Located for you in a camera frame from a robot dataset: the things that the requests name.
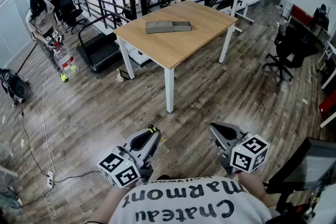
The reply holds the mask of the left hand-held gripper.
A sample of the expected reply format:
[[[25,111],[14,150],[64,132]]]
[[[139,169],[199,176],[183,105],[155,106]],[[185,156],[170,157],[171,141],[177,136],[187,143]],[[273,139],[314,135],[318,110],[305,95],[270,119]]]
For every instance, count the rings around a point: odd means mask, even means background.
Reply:
[[[160,131],[137,131],[127,138],[123,147],[115,147],[112,153],[100,160],[97,167],[108,181],[119,188],[126,188],[137,180],[148,182],[153,174],[151,158],[160,139]]]

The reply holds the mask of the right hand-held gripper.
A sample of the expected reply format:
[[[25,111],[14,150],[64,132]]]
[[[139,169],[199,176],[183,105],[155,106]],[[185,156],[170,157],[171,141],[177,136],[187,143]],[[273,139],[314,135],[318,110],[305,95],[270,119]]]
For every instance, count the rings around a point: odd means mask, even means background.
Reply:
[[[261,136],[244,133],[238,126],[213,122],[209,133],[215,144],[224,150],[221,165],[228,174],[235,170],[251,173],[266,161],[269,143]]]

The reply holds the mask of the grey drawer box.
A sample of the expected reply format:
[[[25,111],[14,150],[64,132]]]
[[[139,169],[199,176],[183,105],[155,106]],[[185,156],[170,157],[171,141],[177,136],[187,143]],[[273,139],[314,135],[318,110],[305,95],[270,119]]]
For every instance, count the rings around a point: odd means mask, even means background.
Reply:
[[[147,22],[145,25],[145,32],[147,34],[171,33],[191,30],[192,25],[189,21],[154,21]]]

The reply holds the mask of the person's right forearm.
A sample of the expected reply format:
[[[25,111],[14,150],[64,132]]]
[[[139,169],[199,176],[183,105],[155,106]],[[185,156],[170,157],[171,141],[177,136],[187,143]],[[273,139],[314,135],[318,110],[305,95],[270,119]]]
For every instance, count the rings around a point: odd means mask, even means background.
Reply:
[[[243,185],[251,195],[263,202],[268,208],[276,206],[277,202],[271,194],[266,193],[266,188],[262,180],[253,173],[246,173],[241,170],[236,171],[238,182]]]

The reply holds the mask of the person's left forearm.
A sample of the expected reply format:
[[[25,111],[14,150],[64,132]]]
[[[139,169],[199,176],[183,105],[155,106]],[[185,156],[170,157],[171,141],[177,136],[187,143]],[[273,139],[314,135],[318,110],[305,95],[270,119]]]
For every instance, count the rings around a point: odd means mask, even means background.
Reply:
[[[113,213],[118,207],[118,204],[131,189],[131,187],[112,187],[105,200],[85,224],[108,224]]]

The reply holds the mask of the person's white printed shirt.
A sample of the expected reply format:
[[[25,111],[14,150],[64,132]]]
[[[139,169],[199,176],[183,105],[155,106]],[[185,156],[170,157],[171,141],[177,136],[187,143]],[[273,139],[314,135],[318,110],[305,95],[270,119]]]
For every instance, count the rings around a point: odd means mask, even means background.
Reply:
[[[265,224],[276,215],[235,180],[199,177],[136,186],[109,224]]]

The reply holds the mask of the black gray office chair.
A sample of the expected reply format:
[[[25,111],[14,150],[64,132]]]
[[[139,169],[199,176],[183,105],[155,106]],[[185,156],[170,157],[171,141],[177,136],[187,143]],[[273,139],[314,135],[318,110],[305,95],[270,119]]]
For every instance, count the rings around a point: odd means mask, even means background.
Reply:
[[[316,213],[317,198],[336,177],[336,143],[305,138],[296,152],[264,186],[268,194],[280,194],[278,216],[266,224],[308,224]],[[294,206],[288,197],[303,190],[313,191],[308,203]]]

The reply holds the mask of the black treadmill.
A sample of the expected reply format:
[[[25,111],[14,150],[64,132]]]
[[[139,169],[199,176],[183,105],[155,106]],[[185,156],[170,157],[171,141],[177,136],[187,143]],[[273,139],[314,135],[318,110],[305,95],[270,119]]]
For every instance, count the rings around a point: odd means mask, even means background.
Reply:
[[[77,51],[92,73],[102,72],[122,58],[115,33],[108,35],[99,33],[86,42],[83,42],[81,38],[83,30],[109,17],[115,18],[112,14],[103,15],[84,25],[78,33],[80,45],[77,47]]]

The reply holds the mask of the wooden table with white legs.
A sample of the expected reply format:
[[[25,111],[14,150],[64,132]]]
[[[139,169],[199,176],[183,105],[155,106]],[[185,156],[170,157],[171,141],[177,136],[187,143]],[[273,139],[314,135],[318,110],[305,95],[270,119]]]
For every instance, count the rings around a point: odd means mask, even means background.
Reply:
[[[147,34],[145,24],[152,21],[189,21],[191,31]],[[196,2],[184,1],[137,18],[113,32],[117,36],[128,75],[134,79],[134,72],[126,44],[164,69],[166,110],[174,109],[174,69],[181,62],[197,52],[214,38],[226,32],[219,62],[223,63],[237,18]]]

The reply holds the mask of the red box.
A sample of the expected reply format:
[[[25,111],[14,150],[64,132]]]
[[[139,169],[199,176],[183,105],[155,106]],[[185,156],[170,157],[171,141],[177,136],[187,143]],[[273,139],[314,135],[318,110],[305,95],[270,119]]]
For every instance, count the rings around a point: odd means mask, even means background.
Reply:
[[[319,111],[322,116],[333,113],[336,110],[336,90],[334,90],[325,100],[319,104]]]

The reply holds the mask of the large clear water bottle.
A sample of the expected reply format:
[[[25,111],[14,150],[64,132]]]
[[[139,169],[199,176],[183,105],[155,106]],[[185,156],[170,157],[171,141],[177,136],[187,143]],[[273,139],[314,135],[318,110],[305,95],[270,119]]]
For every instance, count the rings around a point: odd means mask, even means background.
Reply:
[[[54,59],[62,73],[65,74],[67,78],[73,77],[79,68],[69,50],[65,46],[58,45],[53,51]]]

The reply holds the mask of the black wheeled device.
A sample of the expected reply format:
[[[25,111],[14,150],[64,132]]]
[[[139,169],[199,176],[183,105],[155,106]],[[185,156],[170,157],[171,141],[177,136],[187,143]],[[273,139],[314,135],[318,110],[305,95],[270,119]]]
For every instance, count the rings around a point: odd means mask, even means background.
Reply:
[[[0,84],[5,93],[10,96],[12,107],[14,108],[28,97],[29,81],[27,79],[23,80],[17,73],[12,72],[11,69],[0,68]]]

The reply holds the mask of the white water dispenser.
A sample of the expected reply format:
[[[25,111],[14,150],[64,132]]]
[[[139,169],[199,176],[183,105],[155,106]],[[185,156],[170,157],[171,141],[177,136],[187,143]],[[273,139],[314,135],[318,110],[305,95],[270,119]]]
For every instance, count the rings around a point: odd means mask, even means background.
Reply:
[[[287,0],[283,7],[282,17],[288,19],[291,15],[292,7],[293,7],[293,1]]]

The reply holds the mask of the red cabinet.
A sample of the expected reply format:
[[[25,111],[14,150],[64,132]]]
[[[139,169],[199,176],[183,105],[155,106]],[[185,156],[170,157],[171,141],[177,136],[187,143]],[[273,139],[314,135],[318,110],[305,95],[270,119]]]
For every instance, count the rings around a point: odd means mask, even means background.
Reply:
[[[304,25],[309,26],[313,17],[302,10],[297,5],[292,6],[291,16],[302,22]]]

